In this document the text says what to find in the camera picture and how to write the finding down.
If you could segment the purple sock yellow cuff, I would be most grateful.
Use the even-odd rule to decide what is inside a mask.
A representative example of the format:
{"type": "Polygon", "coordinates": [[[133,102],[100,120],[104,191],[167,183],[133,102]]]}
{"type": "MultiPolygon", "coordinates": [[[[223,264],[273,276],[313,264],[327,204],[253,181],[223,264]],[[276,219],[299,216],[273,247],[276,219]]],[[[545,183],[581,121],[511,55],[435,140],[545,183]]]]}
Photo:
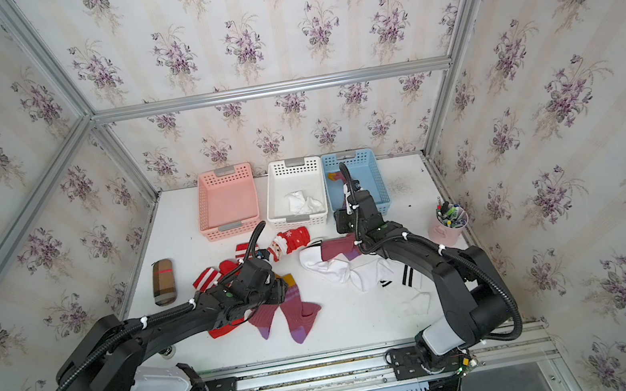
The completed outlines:
{"type": "Polygon", "coordinates": [[[317,303],[308,303],[302,300],[300,289],[292,275],[286,274],[280,277],[279,281],[283,281],[287,288],[283,303],[260,306],[248,322],[260,332],[263,339],[268,340],[274,315],[277,311],[281,311],[288,323],[289,333],[293,341],[303,344],[309,336],[322,307],[317,303]]]}

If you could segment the maroon purple sock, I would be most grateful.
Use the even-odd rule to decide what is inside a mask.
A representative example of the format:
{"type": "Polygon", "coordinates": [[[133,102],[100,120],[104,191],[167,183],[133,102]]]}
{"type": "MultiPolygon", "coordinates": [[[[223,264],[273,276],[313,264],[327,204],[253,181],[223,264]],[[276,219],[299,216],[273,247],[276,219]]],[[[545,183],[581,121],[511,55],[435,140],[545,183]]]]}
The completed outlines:
{"type": "Polygon", "coordinates": [[[345,237],[325,240],[320,246],[321,258],[324,262],[332,261],[332,259],[340,255],[346,257],[348,261],[353,261],[361,254],[356,244],[356,238],[352,234],[345,237]]]}

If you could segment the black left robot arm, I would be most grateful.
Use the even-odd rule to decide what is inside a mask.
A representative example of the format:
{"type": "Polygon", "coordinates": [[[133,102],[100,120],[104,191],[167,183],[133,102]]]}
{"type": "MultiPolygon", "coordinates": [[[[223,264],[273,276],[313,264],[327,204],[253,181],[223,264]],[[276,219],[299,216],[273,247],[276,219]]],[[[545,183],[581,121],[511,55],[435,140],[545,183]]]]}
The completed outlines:
{"type": "Polygon", "coordinates": [[[242,263],[186,303],[141,318],[100,318],[57,371],[55,391],[132,391],[136,371],[189,337],[247,321],[264,305],[283,303],[287,285],[256,255],[266,223],[256,225],[242,263]]]}

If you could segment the purple striped sock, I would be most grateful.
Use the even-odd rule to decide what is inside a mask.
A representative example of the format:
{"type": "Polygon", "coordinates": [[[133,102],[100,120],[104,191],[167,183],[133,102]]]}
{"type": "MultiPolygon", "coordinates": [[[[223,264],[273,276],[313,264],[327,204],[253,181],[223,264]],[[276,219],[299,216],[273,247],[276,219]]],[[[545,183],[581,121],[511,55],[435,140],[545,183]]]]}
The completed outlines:
{"type": "Polygon", "coordinates": [[[327,181],[331,184],[335,182],[345,183],[345,176],[341,171],[327,173],[327,181]]]}

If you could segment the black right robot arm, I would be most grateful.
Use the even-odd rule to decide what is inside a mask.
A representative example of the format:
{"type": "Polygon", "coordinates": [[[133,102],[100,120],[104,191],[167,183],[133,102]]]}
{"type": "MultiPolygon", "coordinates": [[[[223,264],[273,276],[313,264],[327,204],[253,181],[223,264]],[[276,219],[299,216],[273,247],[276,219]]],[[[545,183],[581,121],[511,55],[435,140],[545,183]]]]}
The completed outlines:
{"type": "Polygon", "coordinates": [[[522,335],[518,304],[482,249],[448,247],[385,219],[346,164],[339,170],[346,204],[335,214],[337,230],[352,232],[362,254],[403,263],[435,286],[443,315],[415,336],[415,354],[426,372],[442,369],[454,350],[522,335]]]}

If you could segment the small white sock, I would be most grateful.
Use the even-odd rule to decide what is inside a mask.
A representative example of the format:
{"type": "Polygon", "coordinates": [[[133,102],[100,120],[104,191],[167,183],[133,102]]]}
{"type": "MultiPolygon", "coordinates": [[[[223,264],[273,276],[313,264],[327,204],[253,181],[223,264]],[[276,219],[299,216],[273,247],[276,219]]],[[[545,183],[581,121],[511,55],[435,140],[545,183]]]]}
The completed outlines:
{"type": "Polygon", "coordinates": [[[307,215],[310,211],[307,197],[301,190],[286,195],[289,211],[293,215],[307,215]]]}

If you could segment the red white striped sock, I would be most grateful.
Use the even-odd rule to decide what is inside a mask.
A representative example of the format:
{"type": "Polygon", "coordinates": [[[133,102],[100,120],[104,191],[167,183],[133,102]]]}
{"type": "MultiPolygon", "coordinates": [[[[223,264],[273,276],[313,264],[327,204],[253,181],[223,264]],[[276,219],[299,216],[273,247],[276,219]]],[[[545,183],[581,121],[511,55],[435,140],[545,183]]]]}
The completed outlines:
{"type": "Polygon", "coordinates": [[[238,244],[231,259],[224,259],[217,267],[207,267],[201,272],[193,283],[195,292],[201,295],[219,283],[231,284],[243,272],[243,264],[248,259],[261,256],[260,251],[262,249],[258,244],[253,247],[244,242],[238,244]]]}

